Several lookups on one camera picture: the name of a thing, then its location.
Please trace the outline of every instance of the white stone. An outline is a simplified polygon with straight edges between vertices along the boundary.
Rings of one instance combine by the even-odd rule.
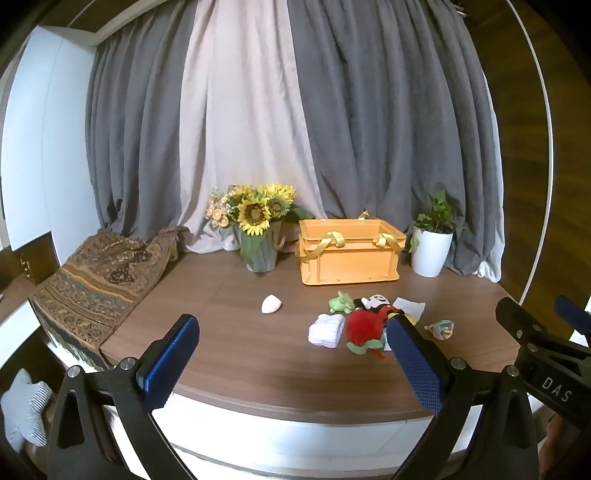
[[[281,307],[281,300],[274,295],[269,295],[262,301],[261,311],[263,313],[273,313]]]

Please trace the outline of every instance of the plush toy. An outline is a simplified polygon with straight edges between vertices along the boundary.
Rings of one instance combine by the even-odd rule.
[[[355,299],[353,302],[356,308],[369,310],[374,313],[378,313],[382,306],[390,305],[390,301],[383,295],[371,295],[368,299],[362,297]]]
[[[447,340],[453,333],[453,322],[451,320],[439,320],[437,323],[428,325],[425,330],[429,330],[437,340]]]
[[[350,295],[339,290],[338,297],[329,300],[331,313],[345,312],[347,315],[355,310],[355,303]]]
[[[384,320],[369,310],[355,310],[345,324],[347,348],[357,355],[364,355],[370,350],[375,356],[385,359]]]

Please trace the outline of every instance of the white curtain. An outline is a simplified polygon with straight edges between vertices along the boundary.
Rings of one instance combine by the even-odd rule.
[[[496,121],[495,109],[492,104],[491,91],[488,88],[486,77],[486,91],[488,92],[488,101],[491,104],[492,115],[492,130],[495,142],[495,173],[497,178],[498,198],[495,203],[495,210],[497,215],[496,229],[495,229],[495,243],[492,247],[491,253],[478,266],[478,270],[474,275],[480,278],[487,278],[492,282],[498,282],[501,279],[501,259],[505,251],[505,218],[503,214],[503,165],[501,161],[501,141],[499,140],[499,124]]]
[[[206,226],[213,188],[293,185],[325,218],[304,119],[285,0],[202,0],[180,109],[181,224],[197,253],[235,249]]]

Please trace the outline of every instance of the paisley blanket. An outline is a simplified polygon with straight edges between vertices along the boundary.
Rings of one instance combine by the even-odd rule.
[[[101,230],[31,297],[54,342],[98,369],[108,363],[100,346],[154,288],[176,260],[184,227],[170,227],[145,241]]]

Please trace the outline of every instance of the yellow handle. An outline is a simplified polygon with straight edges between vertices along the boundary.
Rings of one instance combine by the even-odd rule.
[[[328,232],[326,234],[326,236],[320,241],[320,243],[318,244],[318,246],[312,250],[312,252],[310,252],[307,255],[302,255],[300,252],[300,245],[297,245],[297,248],[295,249],[295,253],[296,255],[298,255],[300,257],[300,260],[302,262],[309,262],[310,260],[314,260],[316,257],[318,257],[318,255],[320,255],[324,249],[326,249],[326,247],[328,247],[332,242],[334,242],[336,244],[337,248],[343,248],[345,246],[345,237],[343,237],[343,235],[341,235],[338,232]]]
[[[366,218],[369,218],[372,220],[377,220],[376,217],[372,217],[367,210],[364,210],[363,212],[361,212],[359,214],[359,216],[357,217],[357,220],[365,220]]]
[[[402,251],[402,247],[398,245],[396,239],[389,233],[379,234],[379,237],[374,238],[374,244],[378,248],[385,248],[387,244],[390,247],[392,247],[392,250],[394,250],[394,252],[396,252],[397,254]]]

